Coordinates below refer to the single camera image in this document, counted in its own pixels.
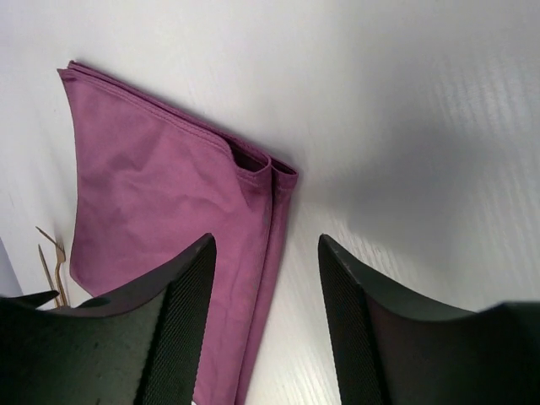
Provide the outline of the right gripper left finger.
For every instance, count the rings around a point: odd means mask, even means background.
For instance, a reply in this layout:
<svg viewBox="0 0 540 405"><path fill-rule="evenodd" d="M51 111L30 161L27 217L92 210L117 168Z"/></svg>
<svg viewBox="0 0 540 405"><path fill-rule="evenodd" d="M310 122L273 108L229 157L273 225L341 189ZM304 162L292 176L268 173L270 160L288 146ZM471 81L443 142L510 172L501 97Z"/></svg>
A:
<svg viewBox="0 0 540 405"><path fill-rule="evenodd" d="M77 307L54 291L1 300L4 404L188 404L216 262L207 234Z"/></svg>

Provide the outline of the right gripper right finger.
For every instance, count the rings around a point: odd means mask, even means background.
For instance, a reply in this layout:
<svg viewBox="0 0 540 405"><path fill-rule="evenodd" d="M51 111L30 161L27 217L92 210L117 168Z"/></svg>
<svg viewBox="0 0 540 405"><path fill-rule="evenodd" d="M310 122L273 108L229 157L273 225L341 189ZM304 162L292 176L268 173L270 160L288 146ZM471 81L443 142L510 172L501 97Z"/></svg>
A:
<svg viewBox="0 0 540 405"><path fill-rule="evenodd" d="M536 404L539 305L479 312L419 294L332 237L318 262L344 404Z"/></svg>

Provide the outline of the purple cloth napkin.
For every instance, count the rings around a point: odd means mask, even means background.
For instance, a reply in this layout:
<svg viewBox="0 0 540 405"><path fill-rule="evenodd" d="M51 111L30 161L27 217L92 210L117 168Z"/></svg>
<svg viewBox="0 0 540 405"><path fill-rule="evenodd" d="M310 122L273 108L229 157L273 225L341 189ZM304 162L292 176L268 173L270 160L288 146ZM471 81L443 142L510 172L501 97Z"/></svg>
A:
<svg viewBox="0 0 540 405"><path fill-rule="evenodd" d="M59 75L77 164L72 278L98 296L213 235L216 269L193 399L244 403L298 171L82 63Z"/></svg>

